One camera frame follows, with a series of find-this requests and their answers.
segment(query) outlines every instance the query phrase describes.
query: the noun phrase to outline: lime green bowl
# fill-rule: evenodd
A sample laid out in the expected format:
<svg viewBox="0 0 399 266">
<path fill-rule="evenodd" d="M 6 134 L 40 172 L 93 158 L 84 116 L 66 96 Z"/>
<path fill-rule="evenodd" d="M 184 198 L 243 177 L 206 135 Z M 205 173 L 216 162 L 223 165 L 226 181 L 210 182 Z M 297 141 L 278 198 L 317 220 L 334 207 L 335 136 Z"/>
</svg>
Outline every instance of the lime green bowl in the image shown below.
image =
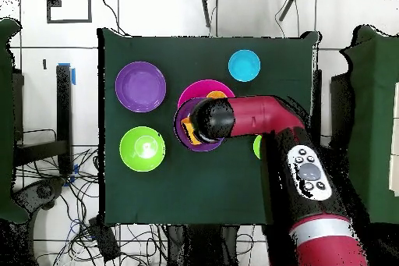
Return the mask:
<svg viewBox="0 0 399 266">
<path fill-rule="evenodd" d="M 137 172 L 149 172 L 164 159 L 165 142 L 155 129 L 135 127 L 121 139 L 119 154 L 127 167 Z"/>
<path fill-rule="evenodd" d="M 262 140 L 262 136 L 258 135 L 255 138 L 255 141 L 253 141 L 253 152 L 255 153 L 255 156 L 260 159 L 260 141 Z"/>
</svg>

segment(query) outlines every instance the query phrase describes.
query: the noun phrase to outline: yellow object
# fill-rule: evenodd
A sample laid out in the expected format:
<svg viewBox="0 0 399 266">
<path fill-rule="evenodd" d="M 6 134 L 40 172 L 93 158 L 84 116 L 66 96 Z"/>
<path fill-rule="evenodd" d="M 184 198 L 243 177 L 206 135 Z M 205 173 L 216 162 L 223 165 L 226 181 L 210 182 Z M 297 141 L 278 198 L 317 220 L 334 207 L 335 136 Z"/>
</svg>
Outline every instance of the yellow object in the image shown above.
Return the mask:
<svg viewBox="0 0 399 266">
<path fill-rule="evenodd" d="M 183 129 L 185 130 L 185 135 L 189 138 L 190 142 L 192 144 L 194 144 L 195 146 L 198 146 L 199 144 L 201 144 L 196 137 L 194 136 L 194 129 L 192 127 L 192 123 L 190 121 L 190 118 L 184 118 L 182 120 L 182 126 Z"/>
<path fill-rule="evenodd" d="M 227 97 L 226 94 L 219 90 L 211 91 L 207 95 L 207 98 L 226 98 L 226 97 Z"/>
</svg>

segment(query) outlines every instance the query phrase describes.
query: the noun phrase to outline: chair leg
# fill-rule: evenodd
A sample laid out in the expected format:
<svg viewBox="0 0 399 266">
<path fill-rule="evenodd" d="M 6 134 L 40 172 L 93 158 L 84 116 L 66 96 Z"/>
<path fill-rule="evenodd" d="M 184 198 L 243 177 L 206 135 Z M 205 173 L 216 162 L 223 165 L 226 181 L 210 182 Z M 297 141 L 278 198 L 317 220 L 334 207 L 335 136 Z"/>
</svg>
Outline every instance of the chair leg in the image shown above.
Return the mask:
<svg viewBox="0 0 399 266">
<path fill-rule="evenodd" d="M 202 0 L 202 1 L 203 1 L 203 14 L 205 15 L 205 24 L 207 27 L 210 27 L 207 0 Z"/>
<path fill-rule="evenodd" d="M 284 18 L 285 18 L 285 15 L 287 15 L 287 12 L 288 12 L 288 10 L 291 8 L 291 5 L 292 5 L 292 2 L 293 2 L 294 0 L 288 0 L 288 3 L 287 3 L 287 5 L 285 6 L 285 8 L 284 8 L 284 10 L 283 10 L 283 12 L 282 12 L 282 14 L 281 14 L 281 16 L 280 16 L 280 18 L 278 19 L 278 20 L 280 20 L 281 22 L 284 20 Z"/>
</svg>

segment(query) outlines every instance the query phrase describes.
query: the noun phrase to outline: table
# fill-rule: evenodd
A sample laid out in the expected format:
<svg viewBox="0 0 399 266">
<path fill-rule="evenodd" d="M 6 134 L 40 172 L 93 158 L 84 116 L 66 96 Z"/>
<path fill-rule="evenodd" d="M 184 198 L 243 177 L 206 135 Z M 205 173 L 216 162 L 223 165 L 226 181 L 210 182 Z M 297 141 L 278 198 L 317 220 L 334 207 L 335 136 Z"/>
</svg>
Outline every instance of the table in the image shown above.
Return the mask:
<svg viewBox="0 0 399 266">
<path fill-rule="evenodd" d="M 266 223 L 260 161 L 252 151 L 255 137 L 224 140 L 207 153 L 186 149 L 173 130 L 178 98 L 191 83 L 214 79 L 236 96 L 289 95 L 309 112 L 312 47 L 318 33 L 308 32 L 301 39 L 120 37 L 104 28 L 98 35 L 104 41 L 99 51 L 104 50 L 105 222 Z M 260 74 L 248 83 L 234 80 L 228 72 L 228 60 L 239 49 L 260 57 Z M 152 112 L 131 112 L 116 97 L 116 76 L 134 61 L 154 64 L 166 79 L 164 102 Z M 136 126 L 155 129 L 166 144 L 163 162 L 151 172 L 134 172 L 119 156 L 121 138 Z"/>
</svg>

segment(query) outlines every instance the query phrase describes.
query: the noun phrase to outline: purple bowl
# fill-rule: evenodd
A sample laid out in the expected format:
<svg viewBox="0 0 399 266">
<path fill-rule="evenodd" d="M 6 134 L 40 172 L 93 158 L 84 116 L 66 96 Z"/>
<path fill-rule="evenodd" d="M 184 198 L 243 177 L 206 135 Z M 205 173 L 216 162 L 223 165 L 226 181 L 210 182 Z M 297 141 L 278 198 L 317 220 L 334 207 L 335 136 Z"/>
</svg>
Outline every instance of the purple bowl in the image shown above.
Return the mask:
<svg viewBox="0 0 399 266">
<path fill-rule="evenodd" d="M 162 103 L 166 82 L 161 71 L 148 62 L 133 62 L 116 77 L 116 96 L 133 112 L 149 112 Z"/>
<path fill-rule="evenodd" d="M 215 144 L 198 144 L 194 145 L 189 141 L 189 138 L 185 135 L 185 130 L 182 126 L 182 120 L 189 116 L 190 112 L 196 106 L 197 103 L 201 102 L 204 98 L 191 98 L 182 104 L 175 114 L 174 129 L 175 134 L 179 141 L 184 144 L 191 151 L 212 151 L 221 145 L 223 138 L 219 139 L 219 142 Z"/>
</svg>

